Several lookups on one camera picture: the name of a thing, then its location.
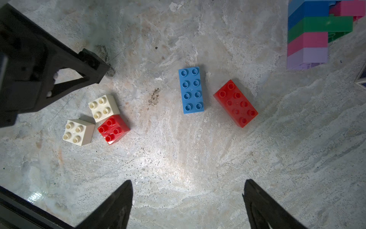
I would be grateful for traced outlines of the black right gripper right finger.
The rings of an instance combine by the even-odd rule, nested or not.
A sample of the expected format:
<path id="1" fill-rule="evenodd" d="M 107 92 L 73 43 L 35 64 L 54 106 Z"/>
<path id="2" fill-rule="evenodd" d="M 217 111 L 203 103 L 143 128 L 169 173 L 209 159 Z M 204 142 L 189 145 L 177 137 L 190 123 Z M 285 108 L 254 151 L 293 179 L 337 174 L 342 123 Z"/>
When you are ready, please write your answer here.
<path id="1" fill-rule="evenodd" d="M 245 182 L 243 199 L 252 229 L 306 229 L 252 179 Z"/>

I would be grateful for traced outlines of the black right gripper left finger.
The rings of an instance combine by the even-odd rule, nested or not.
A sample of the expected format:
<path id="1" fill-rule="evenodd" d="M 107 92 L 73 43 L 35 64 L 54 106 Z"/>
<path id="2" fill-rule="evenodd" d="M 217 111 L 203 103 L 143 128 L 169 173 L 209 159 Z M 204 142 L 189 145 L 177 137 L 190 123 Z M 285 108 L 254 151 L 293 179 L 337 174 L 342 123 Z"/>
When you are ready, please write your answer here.
<path id="1" fill-rule="evenodd" d="M 132 209 L 133 188 L 125 181 L 77 229 L 126 229 Z"/>

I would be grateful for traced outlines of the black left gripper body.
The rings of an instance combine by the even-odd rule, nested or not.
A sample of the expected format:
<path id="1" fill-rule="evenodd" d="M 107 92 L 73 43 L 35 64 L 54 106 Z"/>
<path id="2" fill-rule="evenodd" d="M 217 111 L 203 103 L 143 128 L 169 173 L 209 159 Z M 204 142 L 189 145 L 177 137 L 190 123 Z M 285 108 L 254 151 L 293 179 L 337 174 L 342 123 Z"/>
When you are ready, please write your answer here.
<path id="1" fill-rule="evenodd" d="M 57 39 L 10 4 L 1 7 L 1 127 L 57 101 L 50 60 Z"/>

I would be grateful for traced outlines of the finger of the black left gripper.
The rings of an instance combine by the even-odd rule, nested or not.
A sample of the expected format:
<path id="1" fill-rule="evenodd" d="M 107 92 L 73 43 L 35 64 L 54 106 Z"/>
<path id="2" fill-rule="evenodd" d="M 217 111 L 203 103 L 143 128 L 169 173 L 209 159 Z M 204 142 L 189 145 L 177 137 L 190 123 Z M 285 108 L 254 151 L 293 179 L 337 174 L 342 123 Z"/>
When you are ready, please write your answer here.
<path id="1" fill-rule="evenodd" d="M 59 99 L 75 90 L 92 84 L 98 84 L 109 68 L 109 64 L 87 49 L 83 49 L 76 54 L 76 56 L 58 54 L 55 57 L 56 71 L 61 69 L 72 69 L 76 71 L 81 78 L 55 84 L 53 88 L 47 92 L 47 98 Z"/>

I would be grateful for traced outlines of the lilac square lego brick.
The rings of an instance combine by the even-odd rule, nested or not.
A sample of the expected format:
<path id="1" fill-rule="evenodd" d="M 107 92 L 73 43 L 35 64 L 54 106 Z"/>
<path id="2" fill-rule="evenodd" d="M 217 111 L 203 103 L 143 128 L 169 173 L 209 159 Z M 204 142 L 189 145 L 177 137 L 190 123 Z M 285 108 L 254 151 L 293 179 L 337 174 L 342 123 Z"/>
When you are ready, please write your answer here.
<path id="1" fill-rule="evenodd" d="M 303 48 L 287 57 L 287 70 L 307 70 L 328 62 L 328 48 Z"/>

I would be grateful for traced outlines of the green long lego brick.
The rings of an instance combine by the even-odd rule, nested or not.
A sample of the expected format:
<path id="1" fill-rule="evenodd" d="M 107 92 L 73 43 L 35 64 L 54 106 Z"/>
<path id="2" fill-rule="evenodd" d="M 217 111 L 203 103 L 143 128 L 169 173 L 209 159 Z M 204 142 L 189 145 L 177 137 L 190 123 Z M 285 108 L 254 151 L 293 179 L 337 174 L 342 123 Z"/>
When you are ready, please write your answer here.
<path id="1" fill-rule="evenodd" d="M 305 32 L 328 32 L 328 43 L 353 31 L 353 16 L 304 17 L 287 35 L 287 43 Z"/>

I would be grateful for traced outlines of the magenta square lego brick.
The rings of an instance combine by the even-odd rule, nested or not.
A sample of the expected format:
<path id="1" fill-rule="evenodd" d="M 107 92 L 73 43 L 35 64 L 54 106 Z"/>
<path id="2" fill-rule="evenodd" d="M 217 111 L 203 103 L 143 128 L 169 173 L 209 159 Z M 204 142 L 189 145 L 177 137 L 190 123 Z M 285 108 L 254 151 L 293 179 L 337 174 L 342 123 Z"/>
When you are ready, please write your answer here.
<path id="1" fill-rule="evenodd" d="M 305 32 L 291 41 L 287 46 L 287 56 L 303 48 L 327 48 L 328 32 Z"/>

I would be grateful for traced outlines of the dark blue square lego brick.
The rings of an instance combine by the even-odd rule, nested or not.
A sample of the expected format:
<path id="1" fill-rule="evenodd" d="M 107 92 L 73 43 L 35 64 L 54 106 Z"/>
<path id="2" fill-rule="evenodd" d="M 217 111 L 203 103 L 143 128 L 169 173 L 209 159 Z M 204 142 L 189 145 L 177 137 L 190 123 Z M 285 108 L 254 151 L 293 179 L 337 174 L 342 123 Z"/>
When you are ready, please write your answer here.
<path id="1" fill-rule="evenodd" d="M 289 31 L 293 28 L 298 22 L 300 22 L 305 17 L 326 17 L 329 14 L 329 7 L 325 8 L 306 8 L 302 7 L 294 12 L 290 17 L 288 17 L 287 21 L 287 30 Z"/>

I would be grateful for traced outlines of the pink square lego brick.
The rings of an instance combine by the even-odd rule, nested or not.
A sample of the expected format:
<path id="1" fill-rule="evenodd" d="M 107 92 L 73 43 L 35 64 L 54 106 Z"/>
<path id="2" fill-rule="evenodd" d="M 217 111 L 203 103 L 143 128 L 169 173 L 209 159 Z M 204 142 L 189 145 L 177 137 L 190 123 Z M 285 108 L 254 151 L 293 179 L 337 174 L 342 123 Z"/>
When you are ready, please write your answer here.
<path id="1" fill-rule="evenodd" d="M 334 16 L 352 16 L 353 22 L 365 17 L 366 1 L 337 1 L 329 10 Z"/>

